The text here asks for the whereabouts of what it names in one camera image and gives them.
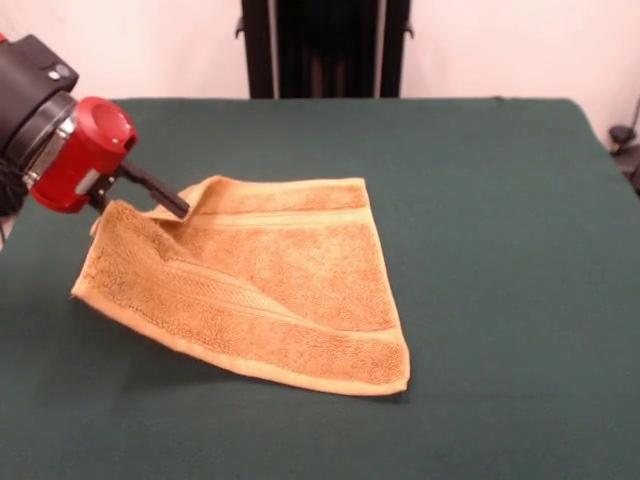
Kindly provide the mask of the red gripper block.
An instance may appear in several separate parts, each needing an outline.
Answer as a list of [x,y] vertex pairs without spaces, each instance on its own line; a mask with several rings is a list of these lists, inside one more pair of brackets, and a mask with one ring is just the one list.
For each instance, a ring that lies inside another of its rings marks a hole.
[[117,177],[145,188],[173,216],[184,219],[190,205],[148,172],[123,162],[138,133],[129,115],[115,103],[87,97],[56,129],[49,152],[52,162],[30,188],[34,199],[58,213],[78,213],[89,205],[102,214],[107,192]]

